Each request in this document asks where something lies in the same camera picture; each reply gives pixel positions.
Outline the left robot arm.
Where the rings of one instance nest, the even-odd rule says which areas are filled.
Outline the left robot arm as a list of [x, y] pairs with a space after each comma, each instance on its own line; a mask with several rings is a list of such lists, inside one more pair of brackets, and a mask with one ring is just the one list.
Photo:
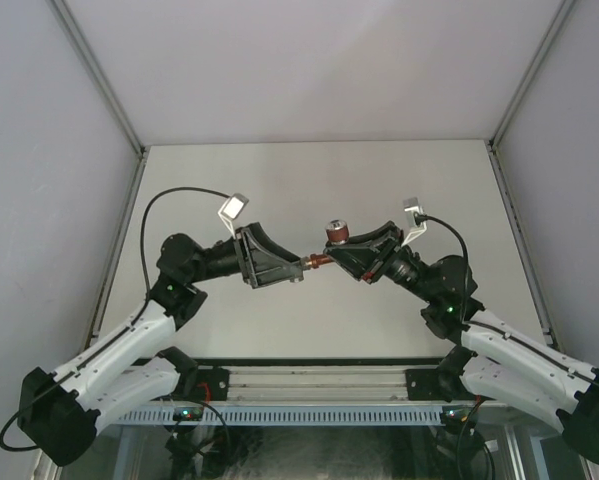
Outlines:
[[145, 303], [98, 343], [51, 372], [23, 379], [18, 428], [56, 465], [83, 455], [110, 423], [171, 394], [185, 400], [198, 387], [196, 364], [167, 342], [200, 310], [197, 283], [239, 274], [252, 288], [300, 280], [309, 260], [272, 241], [258, 223], [204, 248], [179, 233], [162, 244], [159, 275]]

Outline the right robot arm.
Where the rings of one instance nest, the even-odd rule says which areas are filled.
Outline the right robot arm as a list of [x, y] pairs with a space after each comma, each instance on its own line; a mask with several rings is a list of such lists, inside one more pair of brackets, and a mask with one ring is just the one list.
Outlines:
[[393, 222], [353, 236], [334, 220], [326, 235], [325, 255], [353, 278], [368, 284], [387, 278], [425, 302], [426, 326], [455, 346], [438, 374], [445, 396], [468, 392], [511, 406], [599, 465], [599, 367], [520, 333], [476, 300], [465, 254], [427, 264]]

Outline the silver tee pipe fitting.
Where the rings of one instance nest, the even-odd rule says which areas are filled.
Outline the silver tee pipe fitting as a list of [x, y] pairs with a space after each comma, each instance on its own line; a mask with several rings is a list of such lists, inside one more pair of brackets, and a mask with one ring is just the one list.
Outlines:
[[290, 264], [290, 279], [291, 283], [301, 282], [304, 280], [304, 273], [313, 268], [312, 257], [304, 256]]

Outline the brown water faucet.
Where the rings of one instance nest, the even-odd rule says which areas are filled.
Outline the brown water faucet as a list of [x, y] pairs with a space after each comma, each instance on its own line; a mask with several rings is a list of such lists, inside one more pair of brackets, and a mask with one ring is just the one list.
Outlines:
[[[350, 237], [348, 224], [341, 219], [331, 220], [325, 227], [327, 244], [331, 246], [338, 246], [346, 243]], [[313, 269], [317, 269], [322, 265], [332, 263], [325, 254], [314, 254], [310, 257], [310, 265]]]

